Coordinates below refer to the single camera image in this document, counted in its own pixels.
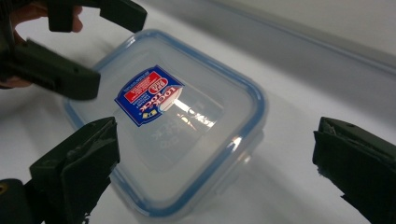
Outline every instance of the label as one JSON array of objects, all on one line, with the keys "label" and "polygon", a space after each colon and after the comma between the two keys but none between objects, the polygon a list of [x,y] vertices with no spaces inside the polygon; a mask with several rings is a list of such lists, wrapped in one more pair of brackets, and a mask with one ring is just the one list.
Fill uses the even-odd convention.
[{"label": "label", "polygon": [[156,65],[130,80],[121,89],[115,101],[140,127],[168,110],[180,96],[183,86]]}]

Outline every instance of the plastic container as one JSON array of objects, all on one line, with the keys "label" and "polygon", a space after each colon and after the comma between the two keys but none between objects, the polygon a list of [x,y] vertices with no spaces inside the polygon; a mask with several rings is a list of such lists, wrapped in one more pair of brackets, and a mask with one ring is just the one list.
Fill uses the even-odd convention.
[{"label": "plastic container", "polygon": [[156,30],[105,57],[97,99],[66,100],[80,127],[114,116],[121,162],[113,186],[143,217],[183,217],[227,186],[262,137],[265,102],[248,78]]}]

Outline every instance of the white table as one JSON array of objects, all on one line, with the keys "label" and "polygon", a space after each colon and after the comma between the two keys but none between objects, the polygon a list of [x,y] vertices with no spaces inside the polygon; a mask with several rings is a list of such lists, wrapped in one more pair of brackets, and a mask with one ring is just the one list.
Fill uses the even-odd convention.
[{"label": "white table", "polygon": [[[320,117],[354,123],[396,144],[396,75],[199,1],[143,1],[146,28],[163,30],[245,74],[268,102],[264,140],[239,178],[179,223],[368,223],[312,163]],[[22,36],[93,66],[128,31],[84,8],[80,34],[53,34],[46,20]],[[28,167],[74,132],[62,97],[37,87],[0,92],[0,179],[26,182]],[[91,223],[139,223],[108,188]]]}]

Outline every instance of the blue and red sticker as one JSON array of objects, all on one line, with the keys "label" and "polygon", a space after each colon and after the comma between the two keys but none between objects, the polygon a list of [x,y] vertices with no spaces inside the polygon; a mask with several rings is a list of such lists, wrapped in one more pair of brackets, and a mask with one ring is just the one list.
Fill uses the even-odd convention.
[{"label": "blue and red sticker", "polygon": [[122,110],[140,127],[157,119],[180,96],[183,84],[159,65],[131,79],[115,99]]}]

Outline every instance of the human hand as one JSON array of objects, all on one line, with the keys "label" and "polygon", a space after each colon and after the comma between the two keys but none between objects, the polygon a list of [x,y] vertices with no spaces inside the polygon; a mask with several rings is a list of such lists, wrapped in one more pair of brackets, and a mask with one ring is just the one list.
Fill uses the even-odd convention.
[{"label": "human hand", "polygon": [[[82,22],[79,19],[78,15],[81,13],[82,7],[74,8],[74,16],[73,16],[73,32],[77,33],[82,29]],[[19,8],[10,13],[9,18],[11,20],[12,31],[14,34],[14,39],[16,44],[23,43],[23,38],[17,33],[15,28],[22,22],[32,21],[39,19],[41,17],[48,17],[47,7],[41,2],[33,2],[30,5]],[[32,83],[26,80],[21,79],[20,77],[10,77],[7,80],[1,80],[0,86],[7,88],[19,88],[19,87],[27,87]]]}]

